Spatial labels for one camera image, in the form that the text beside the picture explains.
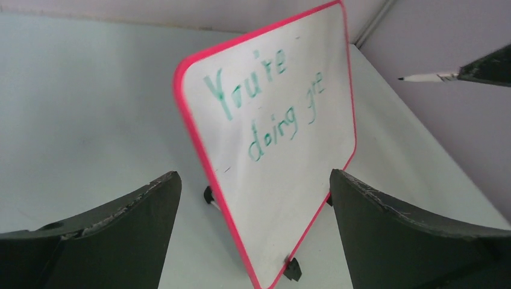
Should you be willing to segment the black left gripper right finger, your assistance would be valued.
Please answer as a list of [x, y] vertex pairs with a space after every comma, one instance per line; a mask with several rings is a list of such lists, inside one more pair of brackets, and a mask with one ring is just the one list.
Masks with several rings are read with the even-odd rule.
[[339, 169], [330, 193], [354, 288], [510, 287], [510, 231], [432, 213]]

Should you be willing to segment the green capped white marker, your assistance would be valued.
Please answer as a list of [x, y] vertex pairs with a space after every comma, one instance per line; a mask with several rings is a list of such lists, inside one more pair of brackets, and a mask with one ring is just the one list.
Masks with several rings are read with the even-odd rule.
[[458, 72], [437, 72], [437, 73], [423, 73], [416, 75], [409, 75], [404, 77], [399, 77], [400, 81], [408, 81], [408, 82], [450, 82], [457, 81], [459, 76]]

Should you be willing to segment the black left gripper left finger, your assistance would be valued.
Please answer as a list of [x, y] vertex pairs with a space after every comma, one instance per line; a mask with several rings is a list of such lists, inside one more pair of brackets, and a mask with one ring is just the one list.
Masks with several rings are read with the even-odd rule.
[[76, 216], [1, 234], [1, 287], [157, 288], [181, 190], [168, 172]]

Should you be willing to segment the red framed whiteboard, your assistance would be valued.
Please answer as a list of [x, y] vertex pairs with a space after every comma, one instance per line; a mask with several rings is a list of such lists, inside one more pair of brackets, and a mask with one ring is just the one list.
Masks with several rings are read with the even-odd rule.
[[274, 288], [354, 157], [346, 8], [331, 1], [184, 58], [176, 104], [254, 288]]

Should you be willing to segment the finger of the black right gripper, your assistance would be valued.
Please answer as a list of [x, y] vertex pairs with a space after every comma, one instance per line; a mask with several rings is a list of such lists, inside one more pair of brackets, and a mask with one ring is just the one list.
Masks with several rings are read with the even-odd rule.
[[457, 79], [510, 87], [510, 44], [462, 66]]

